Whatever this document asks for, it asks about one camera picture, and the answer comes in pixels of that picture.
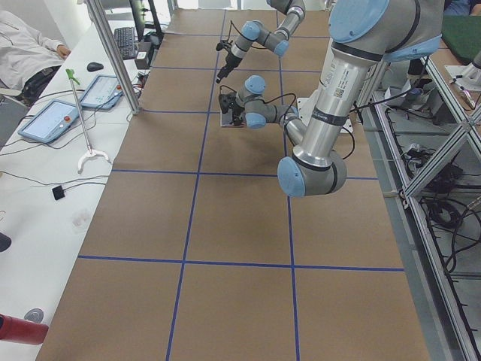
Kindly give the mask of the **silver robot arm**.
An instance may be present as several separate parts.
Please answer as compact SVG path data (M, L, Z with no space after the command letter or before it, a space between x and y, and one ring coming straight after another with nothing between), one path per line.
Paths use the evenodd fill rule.
M282 57L289 48L289 39L305 18L305 4L301 0L273 0L267 1L275 10L285 15L283 22L270 31L259 20L244 23L235 41L222 39L216 46L216 51L226 50L225 65L216 76L216 82L237 68L254 43L262 45L278 57Z
M280 125L292 142L280 160L277 178L291 197L334 193L346 180L346 165L334 144L363 87L379 62L418 59L440 44L442 1L338 1L329 18L333 57L319 81L310 119L304 123L292 106L269 105L265 81L253 75L237 91L235 104L251 129Z

